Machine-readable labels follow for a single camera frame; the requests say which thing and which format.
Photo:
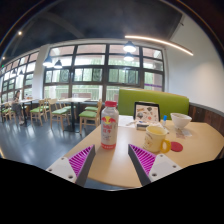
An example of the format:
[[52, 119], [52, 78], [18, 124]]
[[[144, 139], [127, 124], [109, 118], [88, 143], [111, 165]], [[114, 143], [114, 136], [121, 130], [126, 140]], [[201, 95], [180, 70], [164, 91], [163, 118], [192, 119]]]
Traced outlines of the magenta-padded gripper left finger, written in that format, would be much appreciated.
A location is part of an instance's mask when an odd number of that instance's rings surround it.
[[79, 186], [84, 186], [95, 155], [95, 146], [90, 145], [70, 157], [60, 157], [47, 168], [47, 171]]

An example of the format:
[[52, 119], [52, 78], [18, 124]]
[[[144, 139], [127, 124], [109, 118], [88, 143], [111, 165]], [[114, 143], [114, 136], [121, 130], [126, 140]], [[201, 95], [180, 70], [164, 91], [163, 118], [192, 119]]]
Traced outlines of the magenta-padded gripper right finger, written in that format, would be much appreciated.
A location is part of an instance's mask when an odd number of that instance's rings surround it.
[[181, 167], [165, 154], [155, 155], [135, 145], [128, 145], [128, 155], [142, 186], [181, 170]]

